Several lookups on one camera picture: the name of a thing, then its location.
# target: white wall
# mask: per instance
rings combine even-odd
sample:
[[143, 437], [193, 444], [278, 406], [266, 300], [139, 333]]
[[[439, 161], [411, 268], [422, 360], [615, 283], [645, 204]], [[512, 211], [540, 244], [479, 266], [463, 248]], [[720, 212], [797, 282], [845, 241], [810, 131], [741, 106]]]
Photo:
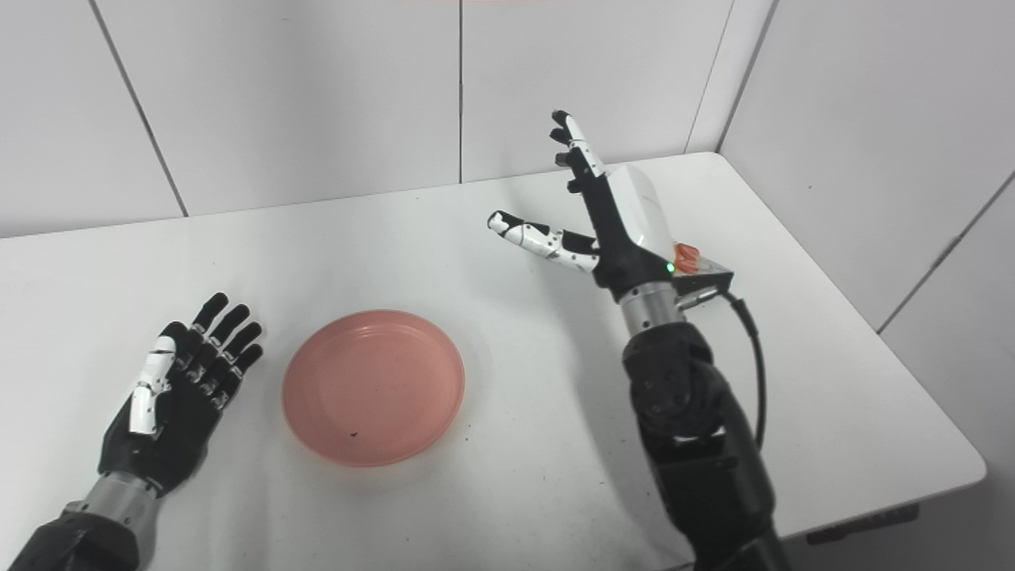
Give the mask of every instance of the white wall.
[[555, 168], [553, 109], [607, 161], [715, 150], [769, 4], [466, 2], [463, 179]]
[[[770, 1], [97, 4], [202, 214], [553, 169], [556, 106], [610, 159], [714, 149]], [[0, 10], [0, 235], [178, 215], [87, 3]]]
[[775, 8], [721, 152], [873, 327], [964, 235], [883, 337], [988, 462], [915, 523], [789, 542], [798, 570], [1015, 568], [1015, 191], [976, 218], [1015, 170], [1013, 28], [1004, 0]]
[[911, 524], [828, 546], [794, 542], [797, 571], [1015, 569], [1012, 243], [1015, 189], [1009, 188], [884, 332], [889, 347], [984, 455], [987, 481], [926, 502]]
[[0, 237], [179, 216], [87, 2], [0, 3]]
[[782, 0], [721, 152], [875, 328], [1011, 171], [1015, 2]]

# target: white table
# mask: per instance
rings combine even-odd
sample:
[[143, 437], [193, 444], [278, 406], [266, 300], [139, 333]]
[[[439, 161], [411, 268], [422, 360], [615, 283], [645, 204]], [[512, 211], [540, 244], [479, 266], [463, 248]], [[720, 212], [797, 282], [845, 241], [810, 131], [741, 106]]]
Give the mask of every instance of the white table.
[[[636, 162], [676, 237], [733, 267], [769, 371], [763, 451], [784, 537], [971, 485], [966, 439], [724, 158]], [[496, 208], [589, 231], [563, 171], [0, 240], [0, 562], [94, 480], [101, 434], [153, 337], [221, 290], [263, 361], [197, 478], [164, 502], [152, 569], [653, 569], [685, 561], [649, 477], [589, 276], [486, 226]], [[368, 308], [431, 320], [467, 391], [430, 449], [328, 465], [279, 407], [293, 352]], [[748, 416], [747, 339], [690, 312]]]

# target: robotic arm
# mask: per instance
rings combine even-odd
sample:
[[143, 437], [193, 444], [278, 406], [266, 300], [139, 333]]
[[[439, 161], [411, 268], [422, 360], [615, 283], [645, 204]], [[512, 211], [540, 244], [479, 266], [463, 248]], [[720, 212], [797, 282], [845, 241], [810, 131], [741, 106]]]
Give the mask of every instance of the robotic arm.
[[567, 189], [585, 200], [596, 237], [500, 210], [487, 225], [538, 256], [591, 272], [620, 306], [641, 444], [670, 520], [694, 549], [695, 570], [788, 571], [757, 444], [707, 343], [683, 313], [720, 292], [678, 297], [673, 242], [652, 183], [628, 166], [608, 170], [567, 113], [555, 111], [553, 120], [559, 127], [550, 137], [568, 147], [556, 162], [570, 167]]
[[258, 324], [216, 294], [188, 329], [175, 322], [155, 341], [113, 424], [106, 431], [98, 481], [59, 518], [36, 529], [11, 571], [134, 571], [150, 552], [157, 500], [193, 476], [222, 410], [262, 354]]

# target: orange component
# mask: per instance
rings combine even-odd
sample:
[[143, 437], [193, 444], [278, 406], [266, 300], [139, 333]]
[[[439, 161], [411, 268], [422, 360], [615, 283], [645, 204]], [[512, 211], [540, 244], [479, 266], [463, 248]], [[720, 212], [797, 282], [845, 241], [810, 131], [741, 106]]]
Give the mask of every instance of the orange component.
[[699, 252], [697, 247], [689, 243], [684, 243], [683, 241], [677, 241], [673, 248], [677, 252], [678, 260], [682, 258], [696, 260], [698, 259], [698, 256], [701, 255], [701, 252]]
[[684, 273], [697, 273], [697, 261], [696, 260], [677, 260], [674, 264], [677, 269]]

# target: black wire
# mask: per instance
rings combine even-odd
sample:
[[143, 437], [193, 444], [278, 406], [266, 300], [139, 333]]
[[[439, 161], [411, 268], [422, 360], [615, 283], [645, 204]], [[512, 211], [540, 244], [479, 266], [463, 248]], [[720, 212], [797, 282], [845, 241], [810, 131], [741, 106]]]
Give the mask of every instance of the black wire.
[[754, 442], [757, 444], [758, 450], [760, 450], [761, 444], [764, 442], [764, 427], [768, 411], [768, 396], [765, 387], [764, 356], [761, 354], [761, 340], [758, 339], [758, 329], [754, 326], [754, 318], [751, 317], [751, 312], [748, 311], [744, 300], [737, 299], [729, 292], [723, 292], [722, 296], [726, 298], [726, 301], [730, 302], [730, 307], [733, 308], [737, 317], [740, 318], [740, 324], [743, 325], [744, 330], [747, 332], [747, 337], [751, 340], [751, 350], [754, 352], [754, 367], [756, 369], [755, 374], [758, 385], [758, 416], [754, 426]]

